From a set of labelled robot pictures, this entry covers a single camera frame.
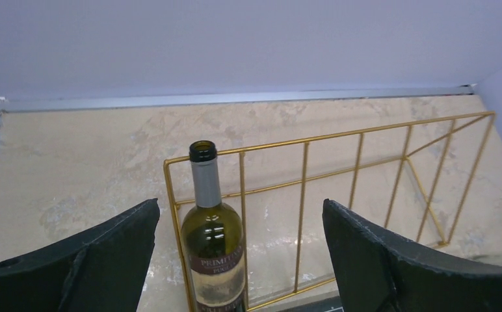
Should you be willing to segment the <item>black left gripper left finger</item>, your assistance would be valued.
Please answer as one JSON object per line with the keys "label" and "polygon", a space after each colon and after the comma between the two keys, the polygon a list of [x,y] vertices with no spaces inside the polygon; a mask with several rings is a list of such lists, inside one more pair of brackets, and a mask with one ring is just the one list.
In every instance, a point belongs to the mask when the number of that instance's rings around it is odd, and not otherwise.
{"label": "black left gripper left finger", "polygon": [[136,311],[160,219],[152,198],[0,262],[0,311]]}

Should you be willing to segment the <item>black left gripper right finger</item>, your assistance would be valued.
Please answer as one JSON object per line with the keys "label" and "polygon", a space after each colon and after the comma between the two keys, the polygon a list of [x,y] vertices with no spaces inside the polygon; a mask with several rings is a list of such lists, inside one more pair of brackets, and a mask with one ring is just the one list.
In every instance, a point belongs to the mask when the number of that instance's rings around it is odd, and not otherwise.
{"label": "black left gripper right finger", "polygon": [[502,311],[502,266],[463,259],[323,202],[344,311]]}

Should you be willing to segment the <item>green Primitivo wine bottle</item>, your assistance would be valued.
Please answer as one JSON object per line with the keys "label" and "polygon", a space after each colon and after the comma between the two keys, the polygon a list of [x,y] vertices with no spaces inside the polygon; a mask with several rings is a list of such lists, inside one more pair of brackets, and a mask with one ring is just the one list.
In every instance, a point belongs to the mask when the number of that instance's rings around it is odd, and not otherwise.
{"label": "green Primitivo wine bottle", "polygon": [[246,311],[243,222],[222,201],[217,149],[209,140],[189,147],[194,207],[186,214],[181,238],[197,311]]}

